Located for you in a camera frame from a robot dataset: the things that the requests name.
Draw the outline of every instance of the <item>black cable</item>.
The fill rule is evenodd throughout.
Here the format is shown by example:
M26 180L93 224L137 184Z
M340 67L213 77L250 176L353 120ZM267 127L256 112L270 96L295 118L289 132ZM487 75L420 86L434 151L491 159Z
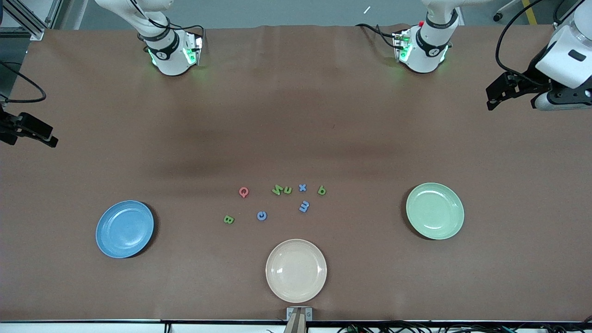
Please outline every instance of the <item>black cable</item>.
M407 330L411 331L411 333L415 333L415 331L413 330L415 328L418 333L423 333L422 327L427 328L425 325L422 325L420 323L410 323L410 322L405 322L405 321L399 321L397 323L399 324L399 326L402 327L399 330L399 332L407 329Z
M453 333L470 333L470 332L483 332L483 333L500 333L499 328L486 328L481 325L452 325L447 327L444 330L444 333L448 333L451 328L460 328L458 331L454 331Z
M416 323L415 323L415 325L417 325L417 326L419 326L419 327L423 327L423 328L427 329L427 331L428 331L429 333L432 333L432 329L431 329L431 328L429 328L429 327L427 327L427 326L425 326L425 325L423 325L423 324L421 324L421 323L418 323L418 322L416 322Z
M358 332L360 332L360 328L362 329L362 333L374 333L370 328L366 327L366 326L362 326L362 325L355 325L354 326Z
M371 26L371 25L367 25L367 24L365 24L365 23L356 24L355 26L356 26L356 27L363 27L363 28L368 28L368 29L372 30L374 33L377 33L377 34L382 34L382 35L383 35L383 36L385 36L385 37L392 37L392 34L386 34L386 33L383 33L383 32L381 32L381 31L377 30L375 27L373 27L373 26ZM400 33L400 32L401 32L401 31L403 31L403 30L397 30L397 31L394 31L394 32L393 32L393 34Z
M508 22L508 24L506 24L506 26L504 27L504 30L501 31L500 34L500 38L497 40L497 45L496 45L496 62L498 64L499 67L501 67L502 69L504 69L507 72L510 72L524 80L529 81L530 83L536 85L536 86L541 86L543 85L542 83L538 83L532 79L530 79L528 76L519 73L518 71L509 68L508 66L504 65L501 60L500 60L500 47L501 47L501 41L504 39L504 36L506 35L506 32L508 31L508 29L510 28L510 26L520 17L520 15L524 14L527 10L531 9L531 7L533 7L534 5L538 4L539 2L541 2L543 0L534 0L533 2L531 2L528 6L522 8L518 14L516 14L511 20L510 22Z
M414 331L413 331L411 328L409 328L409 327L404 327L404 328L401 328L401 329L399 329L397 332L394 332L394 333L401 333L401 332L405 331L406 329L408 329L409 331L411 331L411 333L415 333L415 332L414 332Z
M397 49L397 50L403 50L402 46L398 46L398 45L393 45L391 43L388 42L388 40L386 39L386 37L391 37L392 38L392 34L385 34L380 30L380 27L378 26L378 24L376 25L376 28L372 28L370 25L364 24L364 23L360 23L357 24L356 27L363 27L363 28L368 28L370 30L372 30L374 33L377 33L380 35L380 37L382 37L382 40L389 45L390 47L392 47L393 49ZM393 34L395 33L400 33L402 30L398 30L393 32Z
M555 12L553 13L553 21L554 21L554 22L557 22L558 24L561 24L561 23L563 23L563 21L565 21L565 19L563 19L563 20L557 20L557 21L555 21L555 16L556 16L556 13L557 13L557 9L559 9L559 6L561 6L561 4L563 4L563 2L564 2L564 1L565 1L565 0L561 1L561 3L560 3L558 6L557 6L557 8L555 9ZM579 7L579 6L580 6L580 5L581 5L583 2L584 2L584 1L580 1L580 2L577 4L577 6L575 6L575 7L574 7L572 10L570 10L570 12L568 12L568 13L566 13L566 14L565 14L565 17L566 17L566 18L567 18L567 17L569 17L569 16L571 15L571 13L573 13L573 12L574 12L576 9L578 9L578 7Z
M148 16L144 15L144 11L140 9L140 7L138 7L136 0L130 0L131 4L136 7L136 10L138 10L138 12L140 12L147 20L148 22L152 23L153 26L157 27L157 28L162 28L162 29L171 29L171 30L186 30L186 29L192 29L192 28L200 28L201 29L201 35L202 37L205 37L205 28L202 27L199 24L196 25L192 25L190 27L181 27L178 24L174 24L174 23L170 23L169 22L169 26L167 27L166 25L162 25L158 22L155 22L154 20L152 20L151 18L149 18Z
M34 86L35 88L37 88L40 92L41 92L41 97L40 98L35 98L34 100L11 100L8 97L0 94L0 96L4 97L4 102L5 103L36 103L36 102L40 102L43 101L47 98L47 95L45 93L45 91L39 86L37 85L37 83L33 82L30 78L26 77L25 75L21 74L21 72L19 71L15 71L14 69L10 68L10 66L6 65L7 63L3 62L0 60L0 65L6 67L7 70L15 73L16 75L22 77L25 81L29 82L32 86Z
M202 27L199 24L191 25L189 27L181 27L178 24L172 24L171 23L170 25L172 25L174 27L171 27L171 26L168 26L167 27L166 25L162 25L162 24L160 24L158 22L153 21L151 18L148 18L148 22L152 23L152 25L155 26L155 27L157 27L157 28L163 28L163 29L169 28L171 30L187 30L187 29L192 29L192 28L200 28L201 29L201 35L202 35L202 37L205 35L205 28Z
M585 326L592 321L592 316L589 316L588 318L584 319L584 321L582 321L581 323L570 323L567 325L567 327L563 327L563 329L566 332L575 332L578 331L580 333L585 333Z
M557 24L561 24L563 21L560 21L559 18L557 17L557 12L559 11L559 7L561 7L561 5L563 5L563 3L565 2L565 0L561 0L559 2L559 4L557 5L557 7L555 7L555 10L553 11L553 22L557 23Z

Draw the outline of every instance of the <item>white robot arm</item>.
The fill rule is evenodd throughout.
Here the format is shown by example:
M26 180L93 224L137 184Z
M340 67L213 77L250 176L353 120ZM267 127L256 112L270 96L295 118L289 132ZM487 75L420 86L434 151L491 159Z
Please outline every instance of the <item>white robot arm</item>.
M491 0L422 0L427 7L426 20L394 38L397 60L418 73L435 70L444 61L450 37L459 24L455 8L488 1Z
M523 73L507 71L487 89L487 106L525 94L542 111L592 107L592 0L557 27L549 43Z
M165 75L183 74L200 60L202 36L170 26L162 13L174 0L95 0L131 24L148 45L152 63Z

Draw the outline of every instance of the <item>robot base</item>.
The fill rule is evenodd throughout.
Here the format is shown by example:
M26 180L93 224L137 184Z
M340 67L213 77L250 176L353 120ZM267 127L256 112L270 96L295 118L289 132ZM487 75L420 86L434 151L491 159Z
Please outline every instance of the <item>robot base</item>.
M201 36L196 36L182 30L175 30L173 33L179 36L181 42L178 43L168 57L166 53L148 50L152 58L152 63L158 67L161 73L169 76L183 74L189 67L199 65L203 41Z
M429 73L444 61L448 46L438 56L428 57L424 50L417 45L416 36L419 29L419 25L415 25L411 29L402 31L400 35L393 36L394 45L403 48L403 50L395 49L395 58L414 72Z

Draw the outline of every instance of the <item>green plate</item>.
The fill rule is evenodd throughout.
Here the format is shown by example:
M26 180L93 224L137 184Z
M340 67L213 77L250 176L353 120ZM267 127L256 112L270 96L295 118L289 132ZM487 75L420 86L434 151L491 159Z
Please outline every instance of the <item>green plate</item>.
M407 197L407 217L425 237L446 239L461 230L465 209L450 188L427 182L414 188Z

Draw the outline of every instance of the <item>beige plate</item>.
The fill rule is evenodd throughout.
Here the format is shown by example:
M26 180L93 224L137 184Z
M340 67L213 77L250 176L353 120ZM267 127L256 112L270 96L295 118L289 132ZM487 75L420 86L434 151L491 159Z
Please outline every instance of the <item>beige plate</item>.
M318 247L303 239L290 239L267 258L265 276L271 290L286 302L302 303L316 296L327 279L327 263Z

